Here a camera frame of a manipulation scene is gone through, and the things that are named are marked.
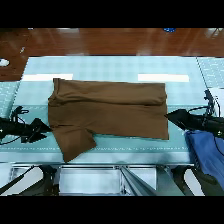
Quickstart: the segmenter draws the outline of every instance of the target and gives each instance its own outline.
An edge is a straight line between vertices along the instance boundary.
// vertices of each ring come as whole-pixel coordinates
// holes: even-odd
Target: wooden floor
[[[12,28],[0,29],[0,81],[20,80],[29,56],[159,55],[224,57],[224,29]]]

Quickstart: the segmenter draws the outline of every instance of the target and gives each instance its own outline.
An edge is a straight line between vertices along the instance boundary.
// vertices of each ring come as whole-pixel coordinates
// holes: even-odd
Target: brown t-shirt
[[[93,133],[168,139],[165,84],[53,81],[48,120],[65,162],[96,146]]]

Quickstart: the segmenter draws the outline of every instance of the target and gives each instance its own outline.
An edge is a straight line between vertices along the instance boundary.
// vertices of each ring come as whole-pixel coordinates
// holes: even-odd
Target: table surface
[[[206,85],[201,67],[203,58],[177,56],[46,56],[30,57],[24,75],[67,74],[74,80],[138,82],[138,74],[182,74],[189,82],[167,82],[168,111],[207,105]],[[36,117],[48,124],[47,102],[52,81],[1,83],[1,116],[7,117],[18,105],[30,110],[21,117],[32,122]],[[170,140],[95,135],[97,147],[79,155],[72,164],[189,164],[191,154],[184,132],[171,122]],[[60,148],[52,133],[44,140],[22,144],[15,141],[0,148],[0,162],[63,163]],[[12,140],[7,136],[3,141]]]

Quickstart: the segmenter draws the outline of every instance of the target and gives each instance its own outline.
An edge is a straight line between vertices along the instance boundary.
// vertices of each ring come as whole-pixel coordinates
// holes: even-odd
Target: blue cloth
[[[213,134],[198,130],[187,131],[185,137],[188,147],[197,155],[202,172],[215,177],[224,190],[224,156],[218,151]],[[215,140],[224,154],[224,140],[216,137]]]

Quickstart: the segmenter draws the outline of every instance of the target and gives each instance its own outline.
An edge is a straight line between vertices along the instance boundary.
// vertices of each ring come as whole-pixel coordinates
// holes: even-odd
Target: brown shirt
[[[65,162],[96,146],[93,133],[168,139],[165,84],[53,81],[48,120]]]

